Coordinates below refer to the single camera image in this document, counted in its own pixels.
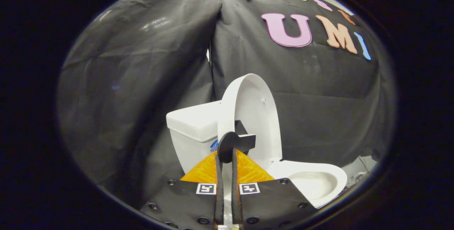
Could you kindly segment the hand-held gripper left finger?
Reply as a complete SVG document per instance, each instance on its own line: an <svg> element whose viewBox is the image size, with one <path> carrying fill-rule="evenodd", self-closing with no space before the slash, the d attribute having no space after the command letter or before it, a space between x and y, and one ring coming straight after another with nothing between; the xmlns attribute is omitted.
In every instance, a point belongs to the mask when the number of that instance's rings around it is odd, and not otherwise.
<svg viewBox="0 0 454 230"><path fill-rule="evenodd" d="M182 230L217 230L224 224L222 163L217 152L181 179L168 179L140 211Z"/></svg>

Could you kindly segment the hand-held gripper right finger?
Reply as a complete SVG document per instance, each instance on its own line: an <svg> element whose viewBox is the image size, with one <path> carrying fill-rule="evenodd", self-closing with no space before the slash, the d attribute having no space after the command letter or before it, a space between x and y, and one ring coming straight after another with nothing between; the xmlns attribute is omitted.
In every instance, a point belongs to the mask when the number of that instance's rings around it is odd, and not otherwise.
<svg viewBox="0 0 454 230"><path fill-rule="evenodd" d="M241 230L288 230L304 224L317 209L289 178L242 183L243 168L258 166L244 153L232 153L232 222Z"/></svg>

